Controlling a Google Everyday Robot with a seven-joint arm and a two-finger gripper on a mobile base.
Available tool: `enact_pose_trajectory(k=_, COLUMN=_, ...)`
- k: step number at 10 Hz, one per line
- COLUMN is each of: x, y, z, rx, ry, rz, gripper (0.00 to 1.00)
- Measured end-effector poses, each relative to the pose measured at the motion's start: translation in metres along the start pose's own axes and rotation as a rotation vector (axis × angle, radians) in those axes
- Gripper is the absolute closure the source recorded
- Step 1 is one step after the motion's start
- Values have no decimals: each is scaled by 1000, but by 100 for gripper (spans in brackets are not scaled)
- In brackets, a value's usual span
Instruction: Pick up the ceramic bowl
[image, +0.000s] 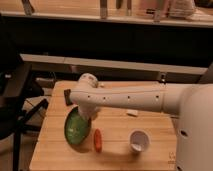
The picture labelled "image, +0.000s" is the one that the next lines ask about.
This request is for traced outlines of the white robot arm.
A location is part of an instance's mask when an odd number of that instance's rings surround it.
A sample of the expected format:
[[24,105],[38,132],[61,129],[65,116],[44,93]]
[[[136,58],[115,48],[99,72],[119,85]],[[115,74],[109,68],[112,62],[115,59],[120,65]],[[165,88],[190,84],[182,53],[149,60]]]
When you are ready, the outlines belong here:
[[70,100],[85,119],[99,106],[176,114],[175,170],[213,171],[213,84],[100,88],[97,78],[85,73],[71,90]]

